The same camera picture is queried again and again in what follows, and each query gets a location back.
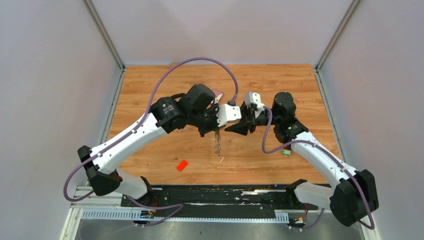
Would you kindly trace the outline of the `metal key organizer red handle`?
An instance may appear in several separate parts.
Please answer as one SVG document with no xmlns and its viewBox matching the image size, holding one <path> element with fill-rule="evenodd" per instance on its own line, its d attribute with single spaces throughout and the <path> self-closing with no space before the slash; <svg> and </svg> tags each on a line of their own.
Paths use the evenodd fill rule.
<svg viewBox="0 0 424 240">
<path fill-rule="evenodd" d="M 219 129 L 214 131 L 214 152 L 217 156 L 221 155 L 221 132 Z"/>
</svg>

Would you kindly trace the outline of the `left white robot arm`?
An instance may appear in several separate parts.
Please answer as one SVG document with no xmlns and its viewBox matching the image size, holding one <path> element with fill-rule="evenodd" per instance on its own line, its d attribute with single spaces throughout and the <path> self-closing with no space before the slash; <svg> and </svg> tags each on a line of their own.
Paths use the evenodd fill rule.
<svg viewBox="0 0 424 240">
<path fill-rule="evenodd" d="M 112 192 L 132 197 L 140 206 L 153 201 L 150 184 L 145 177 L 135 177 L 119 165 L 148 143 L 174 130 L 190 125 L 197 127 L 200 135 L 218 127 L 215 93 L 204 84 L 193 85 L 187 93 L 159 98 L 140 119 L 113 137 L 93 147 L 82 146 L 78 155 L 93 192 L 105 196 Z"/>
</svg>

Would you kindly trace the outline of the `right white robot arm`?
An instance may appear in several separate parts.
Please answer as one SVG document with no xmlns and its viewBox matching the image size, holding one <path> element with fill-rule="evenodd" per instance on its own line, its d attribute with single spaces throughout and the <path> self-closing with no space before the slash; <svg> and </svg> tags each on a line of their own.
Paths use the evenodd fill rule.
<svg viewBox="0 0 424 240">
<path fill-rule="evenodd" d="M 327 180 L 329 186 L 313 184 L 299 179 L 289 185 L 286 204 L 298 209 L 312 204 L 330 210 L 344 226 L 360 223 L 373 230 L 376 225 L 372 212 L 379 208 L 375 177 L 367 169 L 357 170 L 343 162 L 323 146 L 309 129 L 296 118 L 296 104 L 289 92 L 279 92 L 271 107 L 262 103 L 257 92 L 248 92 L 242 106 L 223 104 L 219 107 L 219 127 L 230 122 L 226 132 L 246 136 L 258 126 L 265 126 L 261 148 L 272 154 L 289 148 L 307 160 Z"/>
</svg>

